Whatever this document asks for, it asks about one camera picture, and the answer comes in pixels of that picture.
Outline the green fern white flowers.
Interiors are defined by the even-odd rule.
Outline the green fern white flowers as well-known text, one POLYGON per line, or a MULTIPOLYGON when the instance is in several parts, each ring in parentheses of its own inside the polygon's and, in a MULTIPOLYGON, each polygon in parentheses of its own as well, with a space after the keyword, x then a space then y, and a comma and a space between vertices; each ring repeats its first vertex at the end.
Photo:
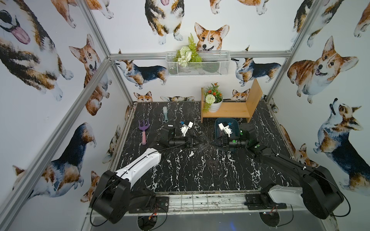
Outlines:
POLYGON ((197 45, 192 34, 188 37, 188 45, 182 46, 181 49, 177 51, 173 61, 182 67, 188 67, 190 64, 202 62, 202 58, 197 51, 197 45))

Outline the teal cleaning brush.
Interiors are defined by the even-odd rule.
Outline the teal cleaning brush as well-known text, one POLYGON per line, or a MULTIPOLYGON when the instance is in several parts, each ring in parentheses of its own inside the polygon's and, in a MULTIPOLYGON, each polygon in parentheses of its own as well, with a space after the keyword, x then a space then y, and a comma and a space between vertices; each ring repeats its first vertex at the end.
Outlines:
POLYGON ((169 122, 168 120, 168 108, 166 106, 163 107, 163 115, 164 115, 164 122, 167 123, 169 122))

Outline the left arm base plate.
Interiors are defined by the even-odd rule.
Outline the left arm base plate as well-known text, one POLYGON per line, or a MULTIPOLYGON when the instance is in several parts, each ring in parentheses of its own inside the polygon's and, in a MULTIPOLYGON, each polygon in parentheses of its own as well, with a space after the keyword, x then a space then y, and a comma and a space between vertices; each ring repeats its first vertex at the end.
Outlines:
POLYGON ((135 198, 130 202, 129 213, 166 213, 169 211, 168 196, 145 196, 135 198))

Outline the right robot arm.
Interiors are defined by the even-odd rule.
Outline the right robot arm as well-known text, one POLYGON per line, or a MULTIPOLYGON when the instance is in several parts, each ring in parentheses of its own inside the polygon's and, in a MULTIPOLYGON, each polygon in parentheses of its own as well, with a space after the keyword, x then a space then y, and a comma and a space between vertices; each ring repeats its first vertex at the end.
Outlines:
POLYGON ((288 204, 306 208, 319 219, 329 217, 346 197, 338 189, 331 173, 324 167, 310 167, 279 154, 256 140, 253 129, 244 123, 216 122, 212 145, 221 151, 244 150, 246 156, 286 174, 296 187, 270 184, 260 191, 261 206, 288 204))

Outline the teal plastic storage box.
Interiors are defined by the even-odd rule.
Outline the teal plastic storage box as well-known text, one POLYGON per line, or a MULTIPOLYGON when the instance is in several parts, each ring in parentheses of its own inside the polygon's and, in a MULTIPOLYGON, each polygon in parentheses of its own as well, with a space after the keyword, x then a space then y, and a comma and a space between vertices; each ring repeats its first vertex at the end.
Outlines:
POLYGON ((223 131, 220 131, 219 127, 218 127, 218 124, 220 123, 223 123, 224 126, 227 126, 228 123, 231 123, 230 125, 230 128, 232 129, 233 133, 231 134, 231 136, 229 137, 230 139, 233 139, 235 141, 235 147, 232 148, 231 150, 221 150, 221 149, 218 149, 220 151, 228 151, 228 152, 234 152, 236 151, 236 149, 238 148, 241 148, 242 147, 242 142, 241 142, 241 132, 240 132, 240 129, 239 129, 239 124, 238 124, 238 121, 233 119, 233 118, 218 118, 216 121, 215 121, 215 139, 219 138, 219 137, 227 137, 227 135, 225 135, 225 133, 223 131))

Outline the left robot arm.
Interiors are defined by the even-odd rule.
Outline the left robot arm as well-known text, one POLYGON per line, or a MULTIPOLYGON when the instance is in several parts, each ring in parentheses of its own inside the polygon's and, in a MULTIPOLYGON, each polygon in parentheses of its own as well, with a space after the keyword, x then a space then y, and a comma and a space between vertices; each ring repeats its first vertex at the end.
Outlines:
POLYGON ((175 128, 164 128, 148 148, 133 162, 119 170, 106 171, 100 178, 91 198, 90 208, 112 224, 118 223, 129 211, 157 213, 166 211, 156 194, 147 189, 133 191, 132 187, 151 168, 161 162, 162 153, 175 148, 204 149, 207 141, 187 132, 183 126, 180 132, 175 128))

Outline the wooden desk shelf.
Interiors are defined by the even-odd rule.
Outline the wooden desk shelf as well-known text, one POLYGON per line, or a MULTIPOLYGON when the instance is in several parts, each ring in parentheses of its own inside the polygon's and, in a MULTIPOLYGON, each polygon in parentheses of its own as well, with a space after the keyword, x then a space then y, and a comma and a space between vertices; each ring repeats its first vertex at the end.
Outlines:
POLYGON ((258 81, 254 80, 246 102, 238 101, 221 103, 220 108, 214 113, 203 111, 205 97, 202 96, 200 121, 202 123, 204 118, 246 118, 247 122, 250 123, 262 95, 263 91, 258 81))

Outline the potted flower white pot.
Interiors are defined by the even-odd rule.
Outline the potted flower white pot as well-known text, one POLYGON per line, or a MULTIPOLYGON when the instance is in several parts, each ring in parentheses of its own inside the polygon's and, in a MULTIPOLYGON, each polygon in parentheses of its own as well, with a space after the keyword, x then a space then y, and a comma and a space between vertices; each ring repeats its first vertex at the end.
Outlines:
POLYGON ((212 83, 204 90, 203 111, 209 113, 217 112, 222 104, 223 95, 219 90, 218 83, 212 83))

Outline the purple pink garden rake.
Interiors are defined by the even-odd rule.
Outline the purple pink garden rake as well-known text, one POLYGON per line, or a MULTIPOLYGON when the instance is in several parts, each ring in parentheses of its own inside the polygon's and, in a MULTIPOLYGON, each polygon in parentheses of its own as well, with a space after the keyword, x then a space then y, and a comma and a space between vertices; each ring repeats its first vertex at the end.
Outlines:
POLYGON ((142 145, 146 145, 146 130, 149 128, 149 119, 138 120, 139 129, 142 132, 142 145))

